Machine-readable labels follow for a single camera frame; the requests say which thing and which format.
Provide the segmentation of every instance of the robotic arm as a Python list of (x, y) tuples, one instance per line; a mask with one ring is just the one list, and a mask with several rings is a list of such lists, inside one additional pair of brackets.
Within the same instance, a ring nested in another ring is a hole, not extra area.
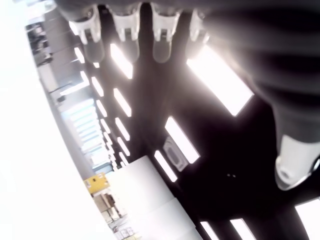
[[(109, 7), (124, 54), (132, 62), (138, 59), (141, 3), (56, 0), (56, 4), (62, 15), (76, 25), (91, 62), (100, 62), (104, 57), (96, 4)], [(153, 57), (158, 63), (170, 58), (182, 9), (194, 9), (187, 56), (194, 55), (209, 37), (222, 43), (232, 61), (247, 73), (255, 92), (272, 106), (278, 151), (275, 180), (281, 190), (299, 185), (320, 163), (320, 45), (318, 28), (314, 27), (320, 26), (320, 14), (315, 14), (315, 5), (312, 0), (151, 3)], [(276, 22), (274, 16), (279, 13), (282, 17)]]

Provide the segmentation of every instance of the white panel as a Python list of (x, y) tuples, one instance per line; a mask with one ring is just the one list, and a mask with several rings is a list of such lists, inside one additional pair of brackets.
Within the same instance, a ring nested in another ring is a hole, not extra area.
[[(1, 105), (6, 117), (0, 124), (5, 149), (0, 160), (0, 239), (115, 240), (49, 108), (25, 32), (23, 4), (0, 1), (0, 28), (10, 33), (1, 40), (0, 103), (6, 103)], [(17, 128), (21, 116), (36, 117), (25, 117), (24, 127)], [(16, 136), (23, 142), (18, 150)], [(39, 170), (44, 162), (50, 167)]]
[(316, 199), (295, 206), (310, 240), (320, 239), (320, 200)]
[(147, 156), (110, 175), (108, 181), (132, 217), (143, 216), (174, 198)]
[(196, 229), (188, 231), (185, 235), (177, 238), (177, 240), (203, 240)]
[(144, 239), (176, 240), (195, 229), (195, 225), (174, 198), (135, 222)]

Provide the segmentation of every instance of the black ceiling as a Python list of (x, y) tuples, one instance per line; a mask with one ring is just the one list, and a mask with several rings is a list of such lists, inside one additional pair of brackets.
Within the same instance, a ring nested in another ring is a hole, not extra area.
[[(131, 152), (128, 161), (149, 155), (204, 239), (199, 221), (208, 221), (220, 240), (240, 239), (229, 222), (239, 217), (244, 218), (257, 240), (308, 239), (294, 204), (319, 195), (319, 171), (293, 190), (277, 188), (272, 110), (255, 95), (233, 117), (191, 72), (185, 57), (191, 14), (181, 15), (171, 58), (159, 64), (152, 54), (152, 11), (148, 4), (142, 5), (140, 58), (133, 65), (133, 79), (127, 79), (110, 57), (110, 43), (119, 43), (113, 19), (104, 7), (99, 10), (106, 58), (100, 68), (86, 63), (87, 74), (95, 76), (104, 89), (102, 98), (94, 90), (93, 94), (105, 106), (113, 134), (121, 135), (115, 125), (115, 118), (120, 117), (131, 136), (126, 143)], [(127, 117), (114, 99), (114, 88), (128, 101), (132, 117)], [(178, 177), (175, 183), (153, 158), (168, 136), (165, 123), (170, 115), (201, 156), (183, 172), (171, 165)], [(121, 149), (116, 144), (113, 148), (119, 158)]]

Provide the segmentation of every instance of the fluorescent light panel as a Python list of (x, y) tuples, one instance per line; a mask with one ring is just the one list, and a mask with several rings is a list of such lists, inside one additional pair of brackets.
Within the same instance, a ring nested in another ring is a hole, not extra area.
[(71, 115), (70, 119), (72, 121), (76, 121), (76, 120), (81, 119), (82, 117), (84, 117), (88, 114), (92, 114), (92, 113), (95, 113), (95, 108), (93, 106), (85, 108), (84, 110)]
[(115, 155), (113, 155), (111, 152), (109, 152), (108, 154), (110, 155), (110, 160), (111, 160), (111, 162), (116, 163), (116, 157), (115, 157)]
[(130, 152), (121, 137), (118, 137), (117, 140), (125, 155), (130, 156)]
[(77, 127), (76, 131), (79, 133), (79, 132), (82, 132), (82, 131), (84, 131), (84, 130), (86, 130), (88, 128), (91, 128), (93, 126), (96, 126), (97, 128), (99, 127), (97, 120), (94, 120), (92, 122), (88, 122), (88, 123), (86, 123), (86, 124), (84, 124), (84, 125), (82, 125), (80, 127)]
[(102, 116), (106, 117), (107, 116), (107, 111), (106, 111), (105, 107), (102, 105), (100, 100), (96, 101), (96, 105), (98, 106), (98, 109), (100, 110)]
[(174, 171), (172, 171), (171, 167), (166, 162), (165, 158), (162, 156), (160, 151), (158, 151), (158, 150), (155, 151), (154, 157), (158, 161), (158, 163), (160, 164), (162, 169), (165, 171), (165, 173), (168, 175), (168, 177), (170, 178), (171, 182), (174, 183), (178, 178), (175, 175)]
[(132, 64), (126, 59), (122, 51), (114, 43), (110, 44), (110, 53), (112, 59), (114, 60), (116, 65), (121, 69), (124, 75), (128, 79), (132, 79), (134, 68)]
[(74, 34), (75, 36), (78, 36), (79, 33), (78, 33), (78, 30), (77, 30), (76, 25), (75, 25), (72, 21), (69, 21), (69, 26), (70, 26), (73, 34)]
[(122, 153), (122, 151), (119, 152), (119, 156), (120, 156), (121, 160), (124, 162), (124, 164), (125, 164), (126, 166), (128, 166), (128, 165), (129, 165), (129, 162), (127, 161), (127, 159), (126, 159), (125, 155)]
[(175, 141), (188, 162), (193, 164), (200, 155), (172, 116), (166, 121), (165, 129)]
[(295, 206), (310, 240), (320, 239), (320, 200), (312, 200)]
[(80, 51), (80, 49), (78, 47), (74, 48), (74, 53), (76, 55), (76, 57), (79, 59), (80, 63), (84, 64), (85, 63), (85, 57), (82, 54), (82, 52)]
[(242, 240), (256, 240), (245, 221), (242, 218), (230, 220)]
[(65, 95), (74, 93), (74, 92), (76, 92), (76, 91), (78, 91), (80, 89), (83, 89), (83, 88), (85, 88), (85, 87), (90, 85), (89, 84), (89, 79), (88, 79), (87, 75), (85, 74), (85, 72), (81, 71), (80, 75), (81, 75), (81, 78), (82, 78), (83, 82), (81, 82), (81, 83), (79, 83), (79, 84), (77, 84), (75, 86), (69, 87), (68, 89), (60, 92), (61, 96), (65, 96)]
[(125, 114), (128, 117), (131, 117), (131, 107), (129, 106), (129, 104), (127, 103), (127, 101), (125, 100), (125, 98), (122, 96), (121, 92), (118, 90), (118, 88), (113, 89), (113, 94), (115, 99), (117, 100), (117, 102), (119, 103), (120, 107), (123, 109), (123, 111), (125, 112)]
[(95, 76), (91, 78), (92, 80), (92, 85), (94, 86), (96, 92), (99, 94), (100, 97), (104, 96), (104, 90), (102, 89), (101, 85), (99, 84), (98, 80), (96, 79)]
[(114, 149), (112, 148), (112, 146), (111, 146), (111, 144), (110, 143), (106, 143), (106, 146), (108, 147), (108, 149), (109, 149), (109, 152), (111, 153), (111, 154), (115, 154), (115, 151), (114, 151)]
[(85, 116), (83, 118), (80, 118), (80, 119), (74, 121), (73, 125), (75, 127), (79, 127), (85, 123), (88, 123), (89, 121), (96, 120), (97, 118), (98, 118), (97, 114), (93, 113), (92, 115), (88, 115), (88, 116)]
[(105, 131), (105, 132), (103, 132), (103, 135), (104, 135), (106, 141), (107, 141), (110, 145), (112, 145), (113, 142), (111, 141), (111, 138), (109, 137), (108, 133)]
[(110, 128), (108, 127), (106, 121), (104, 119), (100, 119), (101, 125), (104, 128), (104, 130), (106, 131), (107, 134), (110, 134)]
[(204, 228), (204, 230), (206, 231), (206, 233), (209, 235), (210, 239), (219, 240), (219, 238), (217, 237), (217, 235), (215, 234), (215, 232), (213, 231), (213, 229), (211, 228), (211, 226), (207, 221), (201, 221), (200, 223)]
[(121, 122), (120, 118), (118, 118), (118, 117), (115, 118), (115, 124), (117, 125), (120, 132), (124, 136), (124, 139), (127, 141), (130, 141), (130, 135), (129, 135), (128, 131), (126, 130), (125, 126), (123, 125), (123, 123)]
[(253, 95), (225, 61), (206, 45), (186, 64), (233, 116), (237, 116)]

